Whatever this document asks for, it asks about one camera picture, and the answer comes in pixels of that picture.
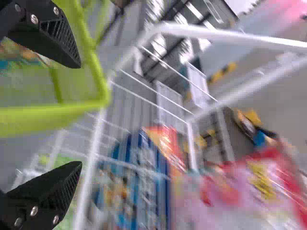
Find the snack bag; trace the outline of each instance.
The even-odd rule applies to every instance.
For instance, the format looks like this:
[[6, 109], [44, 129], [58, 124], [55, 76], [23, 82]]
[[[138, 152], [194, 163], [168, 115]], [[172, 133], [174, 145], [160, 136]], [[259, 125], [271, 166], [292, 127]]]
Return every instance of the snack bag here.
[[206, 176], [182, 176], [177, 229], [307, 230], [303, 189], [285, 148], [266, 148]]
[[221, 228], [229, 226], [231, 217], [236, 227], [248, 221], [258, 229], [307, 229], [295, 166], [277, 148], [222, 166], [204, 177], [201, 199], [221, 217]]

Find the screw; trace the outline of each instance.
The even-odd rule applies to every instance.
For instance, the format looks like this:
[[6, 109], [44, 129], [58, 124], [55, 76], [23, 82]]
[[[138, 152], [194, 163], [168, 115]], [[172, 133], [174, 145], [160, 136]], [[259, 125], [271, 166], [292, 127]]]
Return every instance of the screw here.
[[21, 8], [20, 8], [20, 6], [19, 6], [18, 4], [15, 4], [15, 10], [16, 10], [17, 12], [20, 12], [20, 11], [21, 11]]
[[19, 217], [19, 218], [16, 219], [14, 226], [19, 227], [19, 226], [21, 226], [22, 222], [23, 222], [23, 219], [21, 217]]
[[52, 223], [53, 223], [53, 224], [57, 224], [57, 223], [58, 223], [58, 221], [59, 221], [59, 216], [58, 216], [58, 215], [56, 215], [56, 216], [53, 218]]
[[59, 10], [57, 7], [53, 7], [53, 12], [55, 13], [56, 16], [59, 15]]
[[38, 19], [34, 14], [31, 14], [31, 22], [33, 22], [34, 24], [38, 24]]
[[37, 206], [34, 206], [34, 207], [32, 208], [32, 210], [31, 210], [30, 215], [33, 217], [33, 216], [35, 216], [35, 215], [37, 214], [37, 212], [38, 212], [38, 207], [37, 207]]

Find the merchandise display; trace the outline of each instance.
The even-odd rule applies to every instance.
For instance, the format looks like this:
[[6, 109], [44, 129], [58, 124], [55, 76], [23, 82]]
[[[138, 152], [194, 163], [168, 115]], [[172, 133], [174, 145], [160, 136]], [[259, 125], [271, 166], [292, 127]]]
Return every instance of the merchandise display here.
[[307, 229], [303, 190], [284, 150], [266, 148], [206, 176], [183, 176], [177, 229]]
[[149, 224], [152, 229], [174, 229], [174, 185], [186, 171], [177, 132], [165, 126], [142, 128], [117, 144], [110, 157], [138, 169], [107, 161], [98, 164], [92, 199], [103, 213], [102, 226], [134, 230]]

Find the wire basket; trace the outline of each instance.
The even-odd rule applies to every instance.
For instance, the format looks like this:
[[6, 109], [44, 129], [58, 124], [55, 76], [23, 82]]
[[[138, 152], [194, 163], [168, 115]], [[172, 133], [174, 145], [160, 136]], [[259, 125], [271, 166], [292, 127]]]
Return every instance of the wire basket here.
[[[106, 2], [101, 6], [99, 26], [107, 9]], [[77, 46], [82, 49], [82, 67], [69, 69], [49, 62], [47, 66], [23, 64], [3, 73], [0, 138], [66, 127], [84, 112], [104, 107], [109, 102], [96, 44], [87, 28], [88, 8], [82, 8], [79, 1], [58, 1], [57, 4], [65, 12]]]

